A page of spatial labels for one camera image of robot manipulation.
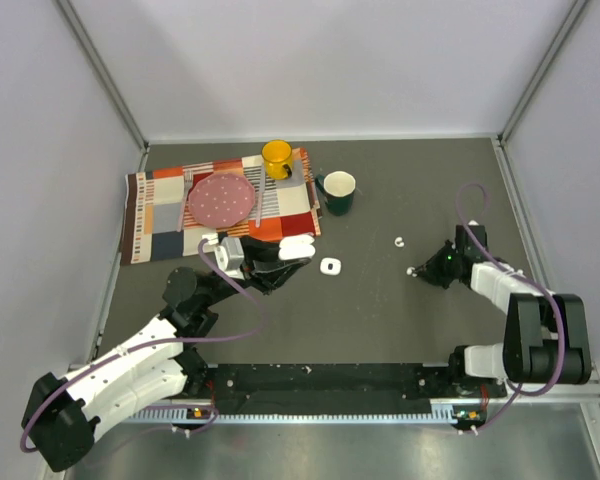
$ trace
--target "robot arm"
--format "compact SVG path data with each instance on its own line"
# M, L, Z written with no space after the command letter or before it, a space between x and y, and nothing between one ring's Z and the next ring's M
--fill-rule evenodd
M282 286L311 261L312 238L300 236L272 244L252 238L212 239L219 268L243 288L264 294ZM167 279L163 299L167 306L142 330L94 363L120 355L66 389L43 412L29 433L53 471L80 461L108 430L139 410L163 398L186 392L197 395L204 387L207 364L194 344L170 342L129 351L155 341L206 336L218 315L209 307L236 293L217 273L201 274L178 268ZM24 428L41 404L63 384L91 365L58 379L41 377L32 389L22 420Z
M485 227L470 222L469 228L487 248ZM455 376L546 383L558 357L556 318L544 295L520 279L524 278L521 271L496 260L505 271L484 258L458 225L455 242L446 241L426 263L407 273L445 289L458 280L507 315L503 342L455 349L449 359ZM582 300L571 294L549 294L560 309L565 331L564 366L558 383L586 383L592 364Z

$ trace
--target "yellow mug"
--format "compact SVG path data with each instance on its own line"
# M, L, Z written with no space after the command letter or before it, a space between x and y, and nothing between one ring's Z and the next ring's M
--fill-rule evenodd
M264 169L271 178L284 180L293 171L291 145L284 140L272 140L262 147Z

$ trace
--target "mug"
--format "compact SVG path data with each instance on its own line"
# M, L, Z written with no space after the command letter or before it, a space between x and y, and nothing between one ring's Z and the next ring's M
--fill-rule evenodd
M262 147L264 169L274 180L284 180L293 171L291 145L284 140L272 140Z
M325 196L327 210L334 215L344 215L353 205L356 179L347 172L332 172L326 177L316 176L316 186Z

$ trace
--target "fork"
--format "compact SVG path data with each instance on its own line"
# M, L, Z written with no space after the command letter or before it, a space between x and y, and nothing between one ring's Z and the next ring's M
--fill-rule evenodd
M189 197L189 190L193 187L193 171L184 171L184 191L182 192L182 202L180 203L180 217L178 217L178 232L184 228L184 208Z

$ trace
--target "metal floor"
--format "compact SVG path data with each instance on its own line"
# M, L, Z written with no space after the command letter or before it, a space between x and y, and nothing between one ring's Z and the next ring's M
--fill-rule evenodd
M457 345L502 340L504 316L466 287L447 291L407 277L453 238L454 199L464 183L491 193L482 219L490 249L526 272L529 267L491 141L383 140L304 142L314 173L346 170L357 179L351 212L325 209L314 261L264 299L272 319L259 335L200 347L210 363L441 362ZM262 144L152 146L147 170L259 153ZM481 210L469 195L466 213ZM394 246L397 236L405 247ZM342 273L319 272L322 257L342 260ZM188 265L207 270L197 256L120 269L100 352L141 328L163 307L167 275ZM213 308L211 335L249 330L258 321L239 295Z
M122 425L98 442L99 462L145 425ZM450 427L214 426L187 441L154 432L100 468L68 480L600 480L580 407L516 406L474 436Z

